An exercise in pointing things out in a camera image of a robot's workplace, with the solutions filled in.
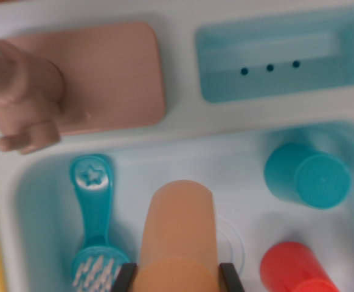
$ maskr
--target teal hairbrush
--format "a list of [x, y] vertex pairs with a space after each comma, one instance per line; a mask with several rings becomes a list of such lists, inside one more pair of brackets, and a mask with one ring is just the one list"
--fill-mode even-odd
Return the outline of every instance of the teal hairbrush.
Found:
[[77, 292], [108, 292], [128, 257], [108, 240], [113, 174], [101, 156], [76, 158], [70, 176], [83, 215], [85, 240], [72, 262]]

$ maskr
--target drain hole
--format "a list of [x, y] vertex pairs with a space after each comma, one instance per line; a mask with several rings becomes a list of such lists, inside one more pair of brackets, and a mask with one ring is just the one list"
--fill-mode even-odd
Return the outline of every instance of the drain hole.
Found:
[[292, 66], [293, 66], [293, 68], [298, 68], [298, 67], [300, 67], [300, 61], [294, 61], [293, 63], [292, 63]]
[[247, 75], [248, 73], [249, 73], [249, 69], [246, 67], [242, 68], [242, 70], [240, 71], [240, 74], [242, 75]]
[[272, 72], [274, 70], [274, 66], [272, 64], [267, 65], [266, 70]]

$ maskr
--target star emblem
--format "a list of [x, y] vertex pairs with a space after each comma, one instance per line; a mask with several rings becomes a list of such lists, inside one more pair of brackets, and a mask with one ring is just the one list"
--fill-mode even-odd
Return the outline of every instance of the star emblem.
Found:
[[88, 169], [81, 174], [87, 187], [89, 187], [91, 184], [101, 184], [102, 175], [102, 170], [96, 170], [92, 166], [88, 166]]

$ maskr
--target sink basin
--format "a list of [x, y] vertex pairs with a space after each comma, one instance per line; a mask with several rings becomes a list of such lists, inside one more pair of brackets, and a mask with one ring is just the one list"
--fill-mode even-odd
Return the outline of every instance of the sink basin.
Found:
[[[353, 177], [348, 199], [330, 210], [315, 210], [272, 195], [263, 168], [270, 153], [287, 142], [307, 142], [347, 163]], [[234, 262], [246, 291], [265, 291], [259, 279], [261, 258], [284, 240], [309, 246], [339, 290], [354, 291], [354, 126], [329, 123], [224, 134], [103, 154], [111, 158], [116, 174], [109, 236], [132, 261], [139, 260], [154, 192], [170, 181], [191, 179], [213, 192], [219, 261]], [[70, 266], [83, 240], [68, 171], [75, 155], [34, 163], [16, 190], [31, 291], [71, 289]]]
[[204, 26], [196, 46], [209, 102], [354, 85], [354, 7]]

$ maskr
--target brush handle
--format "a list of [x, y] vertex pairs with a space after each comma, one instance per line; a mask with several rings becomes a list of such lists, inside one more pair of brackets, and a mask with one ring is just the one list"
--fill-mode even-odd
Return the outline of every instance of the brush handle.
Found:
[[73, 161], [70, 173], [83, 215], [83, 248], [109, 245], [107, 234], [113, 189], [109, 164], [100, 156], [80, 156]]

